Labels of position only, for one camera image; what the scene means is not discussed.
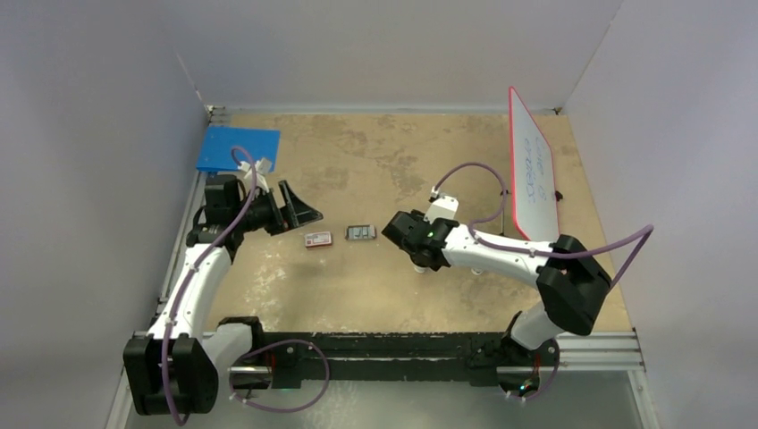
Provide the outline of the red white staple box sleeve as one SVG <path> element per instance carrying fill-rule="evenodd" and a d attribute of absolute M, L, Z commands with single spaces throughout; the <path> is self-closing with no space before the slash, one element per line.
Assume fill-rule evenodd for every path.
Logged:
<path fill-rule="evenodd" d="M 330 247 L 333 244 L 333 235 L 329 231 L 311 232 L 304 236 L 305 248 Z"/>

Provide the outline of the staple box tray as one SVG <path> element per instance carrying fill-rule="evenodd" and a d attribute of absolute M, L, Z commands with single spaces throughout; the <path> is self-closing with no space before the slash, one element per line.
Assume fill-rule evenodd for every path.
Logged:
<path fill-rule="evenodd" d="M 345 239 L 348 241 L 374 240 L 376 228 L 372 224 L 349 225 L 346 228 Z"/>

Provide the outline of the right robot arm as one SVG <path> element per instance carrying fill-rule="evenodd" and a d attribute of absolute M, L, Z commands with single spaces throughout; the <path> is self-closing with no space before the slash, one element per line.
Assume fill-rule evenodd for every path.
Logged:
<path fill-rule="evenodd" d="M 534 288 L 539 302 L 515 317 L 501 341 L 504 357 L 515 364 L 564 332 L 589 335 L 611 291 L 608 273 L 565 234 L 554 241 L 518 241 L 452 219 L 430 221 L 417 210 L 397 212 L 382 234 L 419 268 L 466 267 Z"/>

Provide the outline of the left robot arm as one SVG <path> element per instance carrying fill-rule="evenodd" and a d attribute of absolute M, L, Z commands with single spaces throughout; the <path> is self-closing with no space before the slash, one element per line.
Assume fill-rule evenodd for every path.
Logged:
<path fill-rule="evenodd" d="M 231 174 L 206 180 L 180 276 L 149 329 L 133 334 L 122 353 L 139 415 L 166 415 L 183 426 L 190 416 L 213 409 L 235 361 L 253 366 L 270 355 L 272 346 L 255 316 L 226 317 L 210 336 L 204 324 L 246 233 L 263 230 L 275 236 L 323 219 L 287 181 L 278 187 L 281 206 L 274 192 L 255 179 L 249 185 Z"/>

